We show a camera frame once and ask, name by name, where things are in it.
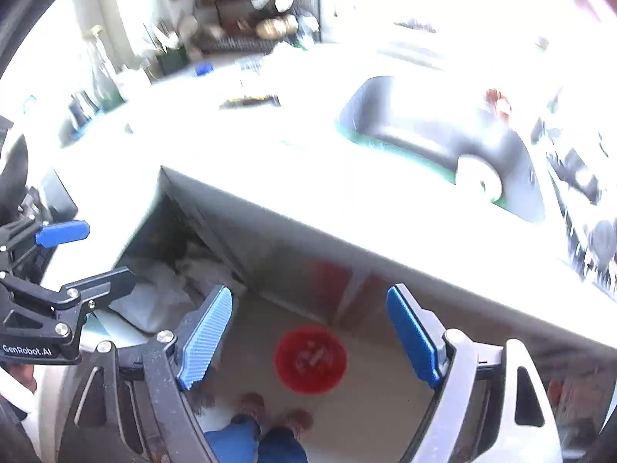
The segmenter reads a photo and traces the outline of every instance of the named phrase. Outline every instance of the black clamp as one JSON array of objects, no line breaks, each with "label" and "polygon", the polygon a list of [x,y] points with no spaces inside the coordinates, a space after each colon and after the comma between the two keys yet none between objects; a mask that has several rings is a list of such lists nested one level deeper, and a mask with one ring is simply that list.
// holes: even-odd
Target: black clamp
[{"label": "black clamp", "polygon": [[[217,325],[217,308],[226,301],[231,301],[229,289],[217,286],[173,331],[163,330],[147,343],[127,348],[99,343],[80,366],[81,382],[66,418],[58,461],[218,462],[192,413],[178,367],[197,366],[203,377],[203,329]],[[215,318],[208,320],[208,315]],[[190,343],[197,344],[198,357],[182,364],[182,352]]]},{"label": "black clamp", "polygon": [[[126,296],[135,275],[120,268],[64,285],[55,292],[13,275],[37,247],[81,240],[83,221],[49,225],[33,217],[0,228],[0,361],[44,365],[79,363],[79,338],[88,313]],[[32,244],[15,259],[15,249]]]}]

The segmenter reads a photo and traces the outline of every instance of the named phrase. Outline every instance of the stainless steel sink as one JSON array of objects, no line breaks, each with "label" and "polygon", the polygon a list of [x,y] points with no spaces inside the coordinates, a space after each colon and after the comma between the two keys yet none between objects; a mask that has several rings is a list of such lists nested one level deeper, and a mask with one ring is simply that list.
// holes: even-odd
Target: stainless steel sink
[{"label": "stainless steel sink", "polygon": [[525,221],[541,222],[544,202],[536,171],[516,132],[482,107],[461,108],[456,94],[439,86],[409,85],[392,76],[367,80],[341,112],[339,126],[428,159],[452,182],[459,157],[478,156],[502,181],[498,205]]}]

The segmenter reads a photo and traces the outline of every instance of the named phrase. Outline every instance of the blue gripper pad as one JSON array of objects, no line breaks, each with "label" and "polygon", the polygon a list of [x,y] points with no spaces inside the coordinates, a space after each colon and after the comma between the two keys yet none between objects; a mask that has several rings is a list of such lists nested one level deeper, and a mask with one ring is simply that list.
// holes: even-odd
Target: blue gripper pad
[{"label": "blue gripper pad", "polygon": [[388,290],[386,309],[416,376],[431,388],[439,388],[447,370],[445,327],[402,284]]},{"label": "blue gripper pad", "polygon": [[85,221],[69,221],[67,223],[57,223],[44,226],[36,233],[35,241],[37,245],[51,248],[60,244],[68,244],[88,238],[90,226]]},{"label": "blue gripper pad", "polygon": [[181,388],[190,389],[194,382],[206,375],[218,342],[231,318],[232,306],[229,289],[218,286],[199,310],[184,317],[178,327],[176,351],[176,377]]}]

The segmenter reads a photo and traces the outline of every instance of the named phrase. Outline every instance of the person's hand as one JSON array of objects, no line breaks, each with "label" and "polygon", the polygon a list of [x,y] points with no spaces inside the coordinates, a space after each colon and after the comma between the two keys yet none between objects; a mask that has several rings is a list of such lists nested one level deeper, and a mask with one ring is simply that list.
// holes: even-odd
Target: person's hand
[{"label": "person's hand", "polygon": [[32,393],[36,391],[35,366],[31,363],[16,363],[8,367],[8,373]]}]

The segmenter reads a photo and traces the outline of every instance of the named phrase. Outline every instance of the blue jeans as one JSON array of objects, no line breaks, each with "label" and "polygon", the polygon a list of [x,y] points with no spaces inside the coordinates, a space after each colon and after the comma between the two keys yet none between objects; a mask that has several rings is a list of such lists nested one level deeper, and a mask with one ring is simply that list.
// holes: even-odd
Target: blue jeans
[{"label": "blue jeans", "polygon": [[259,442],[257,422],[245,414],[237,414],[223,430],[204,433],[219,463],[308,463],[307,455],[289,428],[273,428]]}]

